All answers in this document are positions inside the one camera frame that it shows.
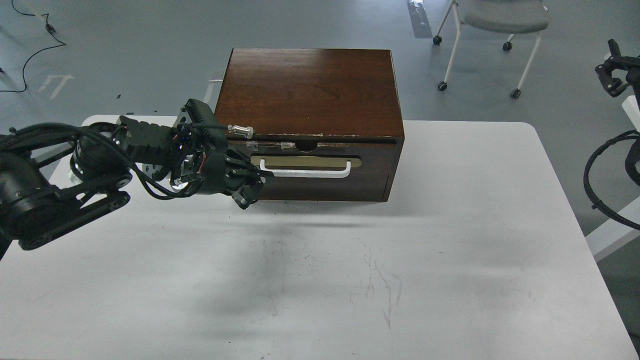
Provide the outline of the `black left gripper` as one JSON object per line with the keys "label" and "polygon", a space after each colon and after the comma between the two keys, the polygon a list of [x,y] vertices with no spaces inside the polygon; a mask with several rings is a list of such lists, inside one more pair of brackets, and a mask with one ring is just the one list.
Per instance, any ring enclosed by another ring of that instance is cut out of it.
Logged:
{"label": "black left gripper", "polygon": [[[184,147],[170,166],[170,191],[174,197],[224,194],[246,210],[258,202],[265,182],[274,178],[272,171],[261,170],[232,147]],[[236,182],[240,181],[250,183],[236,189]]]}

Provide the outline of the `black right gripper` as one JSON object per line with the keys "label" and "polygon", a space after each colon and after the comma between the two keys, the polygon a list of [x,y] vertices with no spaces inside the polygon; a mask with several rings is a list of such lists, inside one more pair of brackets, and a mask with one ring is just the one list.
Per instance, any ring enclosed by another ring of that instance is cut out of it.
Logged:
{"label": "black right gripper", "polygon": [[[615,98],[630,87],[633,89],[635,100],[640,100],[640,57],[622,55],[615,39],[609,39],[607,44],[610,55],[606,56],[604,62],[594,69],[602,89]],[[618,77],[613,77],[613,72],[616,70],[626,72],[625,82]]]}

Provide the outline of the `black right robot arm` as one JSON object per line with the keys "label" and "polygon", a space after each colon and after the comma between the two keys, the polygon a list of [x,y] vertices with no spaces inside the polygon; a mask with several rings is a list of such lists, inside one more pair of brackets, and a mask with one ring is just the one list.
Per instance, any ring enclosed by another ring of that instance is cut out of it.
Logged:
{"label": "black right robot arm", "polygon": [[607,53],[594,68],[602,89],[611,97],[630,100],[626,109],[615,111],[631,129],[608,139],[586,161],[582,186],[590,207],[622,226],[639,229],[638,221],[620,214],[639,196],[639,56],[624,55],[618,44],[606,41]]}

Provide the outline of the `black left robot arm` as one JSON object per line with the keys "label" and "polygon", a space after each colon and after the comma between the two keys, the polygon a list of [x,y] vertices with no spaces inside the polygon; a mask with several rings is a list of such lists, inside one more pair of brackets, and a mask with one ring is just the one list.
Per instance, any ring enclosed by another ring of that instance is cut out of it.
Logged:
{"label": "black left robot arm", "polygon": [[206,194],[237,213],[274,174],[231,146],[247,125],[187,114],[93,116],[1,138],[1,255],[61,237],[172,240],[203,229]]}

